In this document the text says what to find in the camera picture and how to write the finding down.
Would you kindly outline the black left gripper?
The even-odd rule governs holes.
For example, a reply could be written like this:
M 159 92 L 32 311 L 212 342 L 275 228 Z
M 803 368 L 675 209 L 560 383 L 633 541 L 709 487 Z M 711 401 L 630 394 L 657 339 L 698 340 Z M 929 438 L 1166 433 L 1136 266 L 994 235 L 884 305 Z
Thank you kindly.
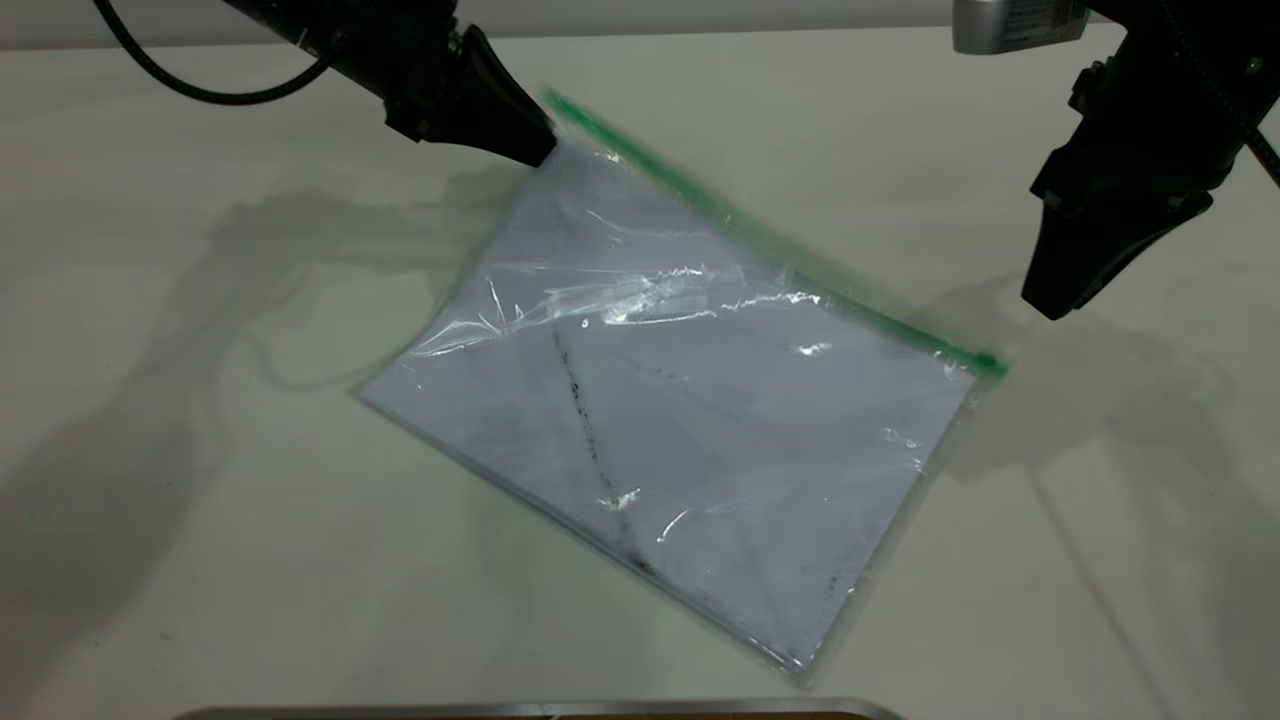
M 457 1 L 306 1 L 300 46 L 316 58 L 338 47 L 332 69 L 374 94 L 385 123 L 412 141 L 428 110 L 419 99 L 430 70 L 447 63 Z M 556 147 L 549 117 L 516 82 L 480 28 L 462 42 L 460 96 L 430 123 L 433 143 L 477 149 L 540 167 Z

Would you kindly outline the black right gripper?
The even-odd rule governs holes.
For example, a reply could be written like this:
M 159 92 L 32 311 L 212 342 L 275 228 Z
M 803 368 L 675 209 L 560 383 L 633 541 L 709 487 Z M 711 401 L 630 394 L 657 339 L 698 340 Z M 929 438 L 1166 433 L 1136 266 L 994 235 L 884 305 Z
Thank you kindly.
M 1080 122 L 1032 186 L 1044 201 L 1092 201 L 1073 213 L 1042 204 L 1021 299 L 1051 322 L 1204 214 L 1240 150 L 1263 154 L 1261 20 L 1123 28 L 1116 51 L 1078 76 L 1069 104 Z M 1138 195 L 1151 196 L 1134 208 L 1116 199 Z

